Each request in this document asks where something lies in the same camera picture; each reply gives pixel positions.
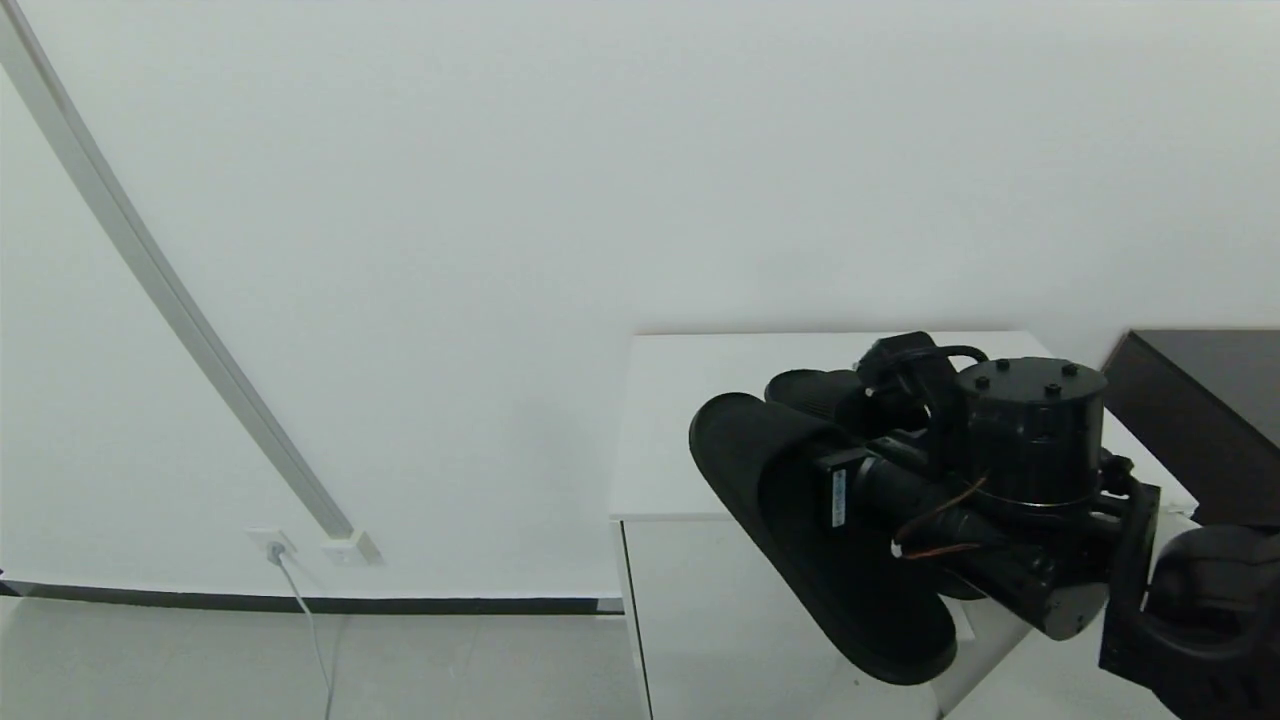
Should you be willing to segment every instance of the gray floor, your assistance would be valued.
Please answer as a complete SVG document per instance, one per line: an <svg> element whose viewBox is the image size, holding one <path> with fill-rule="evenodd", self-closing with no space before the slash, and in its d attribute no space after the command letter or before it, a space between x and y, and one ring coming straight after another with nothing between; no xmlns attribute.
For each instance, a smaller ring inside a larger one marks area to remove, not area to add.
<svg viewBox="0 0 1280 720"><path fill-rule="evenodd" d="M335 719L641 719L620 618L319 621ZM301 615L0 598L5 719L319 720L324 696Z"/></svg>

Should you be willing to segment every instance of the label sticker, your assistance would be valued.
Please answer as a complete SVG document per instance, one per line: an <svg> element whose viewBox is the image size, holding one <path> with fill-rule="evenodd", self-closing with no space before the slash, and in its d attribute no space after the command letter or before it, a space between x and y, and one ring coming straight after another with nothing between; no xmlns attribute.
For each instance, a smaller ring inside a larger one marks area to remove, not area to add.
<svg viewBox="0 0 1280 720"><path fill-rule="evenodd" d="M831 475L831 527L845 524L845 470Z"/></svg>

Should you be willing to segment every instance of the cabinet door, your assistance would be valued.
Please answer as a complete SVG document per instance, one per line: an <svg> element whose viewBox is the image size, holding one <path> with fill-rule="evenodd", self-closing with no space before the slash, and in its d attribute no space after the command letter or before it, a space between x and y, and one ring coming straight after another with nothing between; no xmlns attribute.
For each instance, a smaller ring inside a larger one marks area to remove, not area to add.
<svg viewBox="0 0 1280 720"><path fill-rule="evenodd" d="M736 523L623 529L654 720L938 716L845 660Z"/></svg>

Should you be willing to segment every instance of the orange wire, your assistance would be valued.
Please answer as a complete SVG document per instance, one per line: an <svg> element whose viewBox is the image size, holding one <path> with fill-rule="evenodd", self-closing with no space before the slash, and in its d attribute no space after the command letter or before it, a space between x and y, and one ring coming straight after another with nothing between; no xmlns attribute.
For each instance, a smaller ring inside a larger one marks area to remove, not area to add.
<svg viewBox="0 0 1280 720"><path fill-rule="evenodd" d="M940 555L951 555L952 552L964 552L966 550L978 550L982 547L975 542L964 542L960 544L948 544L946 547L936 547L933 550L922 550L920 552L910 552L902 556L902 560L923 560L925 557L937 557Z"/></svg>
<svg viewBox="0 0 1280 720"><path fill-rule="evenodd" d="M973 493L978 492L978 488L980 488L982 484L986 483L986 482L987 482L987 475L982 475L980 478L978 478L977 483L969 486L969 489L966 489L963 493L952 497L951 500L943 502L942 505L934 507L933 510L929 510L924 515L920 515L920 516L915 518L914 520L908 520L908 523L905 525L902 525L901 528L899 528L897 533L893 534L893 542L896 542L899 546L902 546L904 541L908 538L908 536L910 536L916 529L919 529L920 525L923 525L924 523L928 523L933 518L937 518L945 510L950 510L950 509L955 507L956 505L960 505L965 500L969 500L969 497Z"/></svg>

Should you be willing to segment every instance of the black slipper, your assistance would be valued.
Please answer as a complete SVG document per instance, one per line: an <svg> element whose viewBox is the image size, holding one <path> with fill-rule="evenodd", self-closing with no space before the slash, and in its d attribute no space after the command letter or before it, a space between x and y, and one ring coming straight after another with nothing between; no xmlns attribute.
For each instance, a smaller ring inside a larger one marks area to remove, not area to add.
<svg viewBox="0 0 1280 720"><path fill-rule="evenodd" d="M928 583L890 552L890 537L849 518L817 521L815 470L805 442L849 447L836 425L750 395L707 402L689 428L694 462L836 648L867 674L911 685L956 653L955 624Z"/></svg>

